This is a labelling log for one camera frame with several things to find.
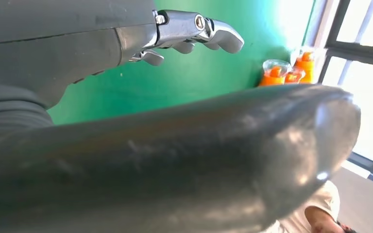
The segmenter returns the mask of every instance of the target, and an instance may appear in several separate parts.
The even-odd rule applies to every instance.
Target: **person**
[[[261,233],[356,233],[337,221],[339,205],[338,189],[327,181],[301,207]]]

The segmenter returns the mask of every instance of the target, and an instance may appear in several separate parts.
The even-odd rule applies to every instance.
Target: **orange juice bottle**
[[[291,69],[291,65],[281,60],[267,60],[264,62],[263,68],[264,77],[260,86],[282,85],[285,83],[285,76]]]
[[[300,83],[313,83],[315,66],[314,49],[301,49],[300,56],[297,58],[294,66],[305,71],[305,77],[301,79]]]
[[[285,84],[295,84],[300,83],[300,81],[305,77],[305,71],[298,67],[293,67],[292,71],[288,72],[285,77]]]

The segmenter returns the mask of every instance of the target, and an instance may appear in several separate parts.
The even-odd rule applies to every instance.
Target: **window frame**
[[[325,74],[332,57],[339,57],[347,60],[344,69],[341,73],[341,76],[339,78],[338,84],[342,84],[343,79],[345,78],[345,74],[347,73],[352,61],[358,61],[373,65],[373,46],[364,46],[360,45],[359,43],[337,41],[337,37],[341,29],[342,23],[344,21],[345,15],[347,13],[347,9],[350,2],[351,0],[340,0],[339,2],[337,2],[338,8],[335,13],[334,20],[332,22],[332,26],[325,45],[325,47],[327,48],[327,54],[318,79],[318,83],[322,83],[324,81]],[[359,37],[361,37],[363,32],[365,31],[368,22],[371,19],[372,12],[373,0],[371,0],[367,13],[364,17],[363,23],[358,32],[356,41],[359,40]],[[371,173],[368,178],[373,180],[372,160],[360,154],[352,152],[351,156],[348,158],[348,161],[368,170]]]

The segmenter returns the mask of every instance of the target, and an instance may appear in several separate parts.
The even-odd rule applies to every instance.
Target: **robotic hand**
[[[164,57],[151,48],[174,48],[188,54],[194,50],[194,43],[199,42],[211,50],[222,48],[229,53],[237,53],[244,45],[242,37],[230,25],[198,13],[162,10],[154,11],[154,16],[156,41],[137,52],[131,62],[145,61],[153,66],[162,64]]]
[[[48,109],[89,75],[128,61],[160,65],[155,48],[190,53],[202,43],[236,53],[244,44],[221,21],[155,9],[153,0],[0,0],[0,93],[31,91]]]

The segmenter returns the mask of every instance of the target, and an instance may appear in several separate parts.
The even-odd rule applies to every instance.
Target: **dark hair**
[[[337,221],[337,224],[344,230],[345,233],[358,233],[355,230],[353,230],[351,227],[341,224],[339,221]]]

